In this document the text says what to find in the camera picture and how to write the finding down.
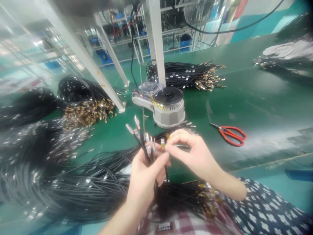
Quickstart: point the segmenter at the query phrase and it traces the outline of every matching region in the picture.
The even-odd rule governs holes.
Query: right hand
[[[191,151],[185,152],[174,146],[175,144],[187,145]],[[208,183],[213,183],[216,177],[223,172],[203,139],[200,136],[191,135],[183,129],[170,135],[170,139],[165,145],[165,151],[185,163],[197,176]]]

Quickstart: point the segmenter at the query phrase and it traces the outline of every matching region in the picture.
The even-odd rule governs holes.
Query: shirt
[[[227,203],[220,200],[210,202],[210,207],[214,208],[214,217],[202,216],[200,219],[193,213],[181,210],[172,211],[170,218],[156,224],[151,222],[151,214],[145,217],[140,225],[137,235],[243,235],[244,233],[234,222],[232,212]],[[162,231],[170,223],[174,226],[171,231]]]

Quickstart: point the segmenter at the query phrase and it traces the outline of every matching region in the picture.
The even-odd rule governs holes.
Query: cable bundle
[[[115,105],[100,84],[75,76],[59,82],[58,107],[65,112],[69,126],[91,126],[96,120],[117,115]]]
[[[80,166],[68,165],[58,161],[62,159],[60,156],[47,157],[53,154],[50,142],[62,126],[60,123],[61,120],[37,122],[6,134],[0,146],[4,153],[0,159],[0,201],[23,206],[30,220],[42,216],[63,223],[107,220],[127,196],[130,175],[121,170],[147,143],[143,139],[140,145],[130,149],[102,152]],[[190,124],[184,123],[180,128],[193,132],[189,129]],[[160,140],[162,144],[163,138],[175,130],[165,131],[152,139]],[[161,190],[156,195],[158,209],[153,211],[160,214],[161,219],[166,218],[167,214],[162,212],[168,209],[185,208],[197,215],[214,213],[206,205],[208,187],[200,181],[183,185],[167,181]]]
[[[48,130],[45,137],[50,140],[47,160],[50,159],[57,163],[75,159],[77,153],[74,151],[86,139],[93,136],[86,128],[66,128],[65,117],[49,120],[46,123]]]
[[[135,137],[138,144],[144,151],[145,160],[147,166],[151,166],[156,157],[156,138],[148,135],[145,135],[141,131],[139,120],[135,116],[135,123],[137,128],[132,129],[128,124],[126,124],[129,132]],[[188,127],[190,123],[184,122],[184,125],[181,127]],[[161,142],[161,148],[164,149],[165,139],[162,137],[165,135],[169,137],[169,134],[173,130],[170,130],[169,133],[162,133],[157,136]],[[209,186],[205,186],[201,181],[191,182],[187,184],[172,184],[168,180],[167,167],[165,167],[166,181],[162,184],[161,187],[157,186],[157,182],[154,187],[154,205],[151,207],[151,211],[155,218],[160,219],[160,222],[167,219],[169,216],[170,210],[179,210],[187,209],[191,213],[194,213],[198,217],[202,218],[201,215],[214,216],[215,212],[208,204],[208,194],[210,193]]]
[[[283,79],[313,84],[313,35],[311,14],[306,13],[292,20],[277,35],[283,44],[271,46],[254,60],[260,68],[277,74]]]
[[[214,65],[210,63],[202,63],[199,65],[179,62],[164,63],[166,86],[174,86],[179,89],[194,86],[199,90],[212,91],[214,87],[226,87],[218,83],[225,78],[220,79],[215,73],[216,69],[226,68],[225,65]],[[157,74],[157,65],[149,63],[146,67],[148,81],[159,82]]]
[[[36,122],[55,109],[56,102],[52,90],[35,87],[22,94],[9,106],[0,108],[0,131]]]

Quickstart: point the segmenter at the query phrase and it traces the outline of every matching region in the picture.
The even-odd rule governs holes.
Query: scissors
[[[221,133],[221,135],[223,136],[223,138],[231,145],[234,145],[234,146],[237,146],[237,147],[240,147],[240,146],[243,146],[245,143],[244,143],[244,140],[247,138],[247,135],[242,131],[240,130],[239,128],[237,127],[228,127],[228,126],[218,126],[218,125],[215,125],[213,123],[211,123],[211,125],[215,126],[216,128],[218,128],[219,132]],[[237,135],[235,134],[234,132],[230,131],[229,129],[233,129],[233,130],[236,130],[238,131],[242,136],[240,135]],[[240,144],[237,144],[237,143],[234,143],[232,141],[230,141],[227,136],[230,136],[236,140],[239,141]]]

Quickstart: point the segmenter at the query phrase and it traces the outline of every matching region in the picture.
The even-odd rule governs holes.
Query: green workbench
[[[269,164],[313,152],[313,92],[312,87],[290,82],[254,66],[253,59],[275,43],[275,35],[235,42],[201,51],[165,57],[165,61],[200,64],[209,62],[224,64],[226,69],[217,73],[226,80],[226,88],[215,88],[213,92],[197,89],[184,90],[186,119],[195,125],[195,131],[203,137],[216,161],[226,171]],[[131,79],[129,67],[123,68]],[[133,67],[140,82],[145,80],[145,66]],[[121,85],[113,67],[103,70],[111,84]],[[134,89],[133,82],[129,88]],[[135,126],[134,115],[142,122],[142,108],[134,105],[130,94],[125,98],[126,111],[117,117],[96,123],[92,136],[79,152],[90,149],[81,162],[88,161],[100,151],[126,149],[136,145],[136,140],[125,127]],[[247,134],[245,145],[234,147],[227,144],[218,130],[209,124],[207,104],[213,114],[212,122],[217,125],[234,126]],[[145,109],[146,131],[150,135],[163,129],[154,125],[152,112]],[[185,182],[196,177],[178,160],[172,160],[170,180]]]

